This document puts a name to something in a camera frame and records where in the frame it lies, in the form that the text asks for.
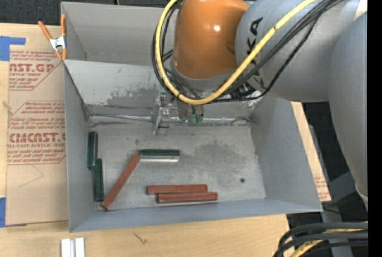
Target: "orange clamp handle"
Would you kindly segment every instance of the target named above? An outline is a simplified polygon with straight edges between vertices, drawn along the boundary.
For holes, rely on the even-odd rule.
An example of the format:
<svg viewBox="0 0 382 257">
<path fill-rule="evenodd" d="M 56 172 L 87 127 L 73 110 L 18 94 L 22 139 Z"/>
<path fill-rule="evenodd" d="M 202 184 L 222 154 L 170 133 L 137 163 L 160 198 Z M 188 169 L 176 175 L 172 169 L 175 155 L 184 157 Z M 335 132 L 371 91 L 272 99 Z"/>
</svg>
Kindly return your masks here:
<svg viewBox="0 0 382 257">
<path fill-rule="evenodd" d="M 38 26 L 41 27 L 42 32 L 44 33 L 44 35 L 46 36 L 46 38 L 47 38 L 48 40 L 52 39 L 52 36 L 50 35 L 48 29 L 45 27 L 45 25 L 43 24 L 42 21 L 38 21 Z"/>
<path fill-rule="evenodd" d="M 61 15 L 61 34 L 66 36 L 66 15 Z"/>
</svg>

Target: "table surface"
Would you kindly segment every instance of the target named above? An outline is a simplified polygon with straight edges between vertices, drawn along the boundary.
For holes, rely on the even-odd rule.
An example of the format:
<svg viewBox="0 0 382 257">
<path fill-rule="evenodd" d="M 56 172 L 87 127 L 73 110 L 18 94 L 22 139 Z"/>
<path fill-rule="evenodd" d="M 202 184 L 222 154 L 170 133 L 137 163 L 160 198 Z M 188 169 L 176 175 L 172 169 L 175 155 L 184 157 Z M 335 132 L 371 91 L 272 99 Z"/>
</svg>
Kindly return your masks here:
<svg viewBox="0 0 382 257">
<path fill-rule="evenodd" d="M 60 256 L 60 240 L 85 238 L 92 256 L 272 256 L 285 215 L 68 233 L 67 221 L 0 229 L 0 255 Z"/>
</svg>

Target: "yellow cable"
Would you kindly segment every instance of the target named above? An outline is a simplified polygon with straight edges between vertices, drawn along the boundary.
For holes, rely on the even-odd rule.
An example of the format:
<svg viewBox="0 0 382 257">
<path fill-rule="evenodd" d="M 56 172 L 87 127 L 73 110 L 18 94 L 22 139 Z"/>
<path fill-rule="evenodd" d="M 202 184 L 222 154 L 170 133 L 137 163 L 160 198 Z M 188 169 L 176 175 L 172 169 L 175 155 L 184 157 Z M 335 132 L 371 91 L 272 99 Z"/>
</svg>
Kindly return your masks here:
<svg viewBox="0 0 382 257">
<path fill-rule="evenodd" d="M 324 231 L 324 233 L 343 233 L 343 232 L 349 232 L 349 231 L 362 231 L 362 230 L 343 228 L 343 229 L 327 230 L 327 231 Z M 316 246 L 317 244 L 323 241 L 324 240 L 315 240 L 315 241 L 305 242 L 301 246 L 299 246 L 298 249 L 296 249 L 294 253 L 290 255 L 289 257 L 300 257 L 304 255 L 312 247 Z"/>
<path fill-rule="evenodd" d="M 260 52 L 260 50 L 267 44 L 267 42 L 272 38 L 272 36 L 279 30 L 283 25 L 285 25 L 291 18 L 293 18 L 297 13 L 306 8 L 308 5 L 312 4 L 317 0 L 305 0 L 295 8 L 293 8 L 290 12 L 288 12 L 285 16 L 283 16 L 260 40 L 260 42 L 254 47 L 248 57 L 242 62 L 242 64 L 235 70 L 235 72 L 231 75 L 230 78 L 221 86 L 219 89 L 212 93 L 211 95 L 203 98 L 203 99 L 191 99 L 186 96 L 180 94 L 180 92 L 172 85 L 170 80 L 168 79 L 161 59 L 161 48 L 160 48 L 160 40 L 161 40 L 161 31 L 162 26 L 165 21 L 166 15 L 171 9 L 171 7 L 178 0 L 170 0 L 170 2 L 165 7 L 161 18 L 159 19 L 159 23 L 156 29 L 155 35 L 155 60 L 158 65 L 159 73 L 161 74 L 163 82 L 166 84 L 167 88 L 181 101 L 191 104 L 193 106 L 200 106 L 203 104 L 210 103 L 211 101 L 218 98 L 222 93 L 224 93 L 233 83 L 234 81 L 243 73 L 243 71 L 247 68 L 247 66 L 252 62 L 252 60 L 256 57 L 256 55 Z"/>
</svg>

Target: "blue tape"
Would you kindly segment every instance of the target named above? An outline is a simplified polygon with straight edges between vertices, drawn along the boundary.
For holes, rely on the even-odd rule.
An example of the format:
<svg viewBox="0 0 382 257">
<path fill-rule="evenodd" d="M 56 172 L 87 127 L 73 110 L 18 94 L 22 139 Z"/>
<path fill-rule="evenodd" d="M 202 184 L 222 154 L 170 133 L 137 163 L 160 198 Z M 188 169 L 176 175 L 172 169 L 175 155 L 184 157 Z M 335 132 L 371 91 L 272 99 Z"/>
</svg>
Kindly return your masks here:
<svg viewBox="0 0 382 257">
<path fill-rule="evenodd" d="M 0 61 L 10 60 L 11 45 L 25 45 L 26 38 L 12 38 L 10 36 L 0 36 Z"/>
<path fill-rule="evenodd" d="M 0 198 L 0 228 L 5 227 L 5 198 Z"/>
</svg>

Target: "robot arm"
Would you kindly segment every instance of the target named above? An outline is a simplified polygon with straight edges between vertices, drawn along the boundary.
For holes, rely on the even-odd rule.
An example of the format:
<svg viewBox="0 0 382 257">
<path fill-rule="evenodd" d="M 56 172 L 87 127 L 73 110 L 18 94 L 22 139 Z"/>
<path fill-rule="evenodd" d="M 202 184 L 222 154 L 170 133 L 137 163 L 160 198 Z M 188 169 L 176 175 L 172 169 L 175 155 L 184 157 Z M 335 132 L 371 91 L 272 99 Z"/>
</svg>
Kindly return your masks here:
<svg viewBox="0 0 382 257">
<path fill-rule="evenodd" d="M 251 5 L 185 0 L 168 75 L 160 41 L 176 1 L 169 3 L 156 31 L 154 68 L 163 86 L 192 106 L 266 93 L 291 101 L 329 101 L 338 141 L 367 206 L 367 12 L 359 16 L 360 0 L 257 0 Z M 247 94 L 256 90 L 256 97 L 237 93 L 243 88 Z"/>
</svg>

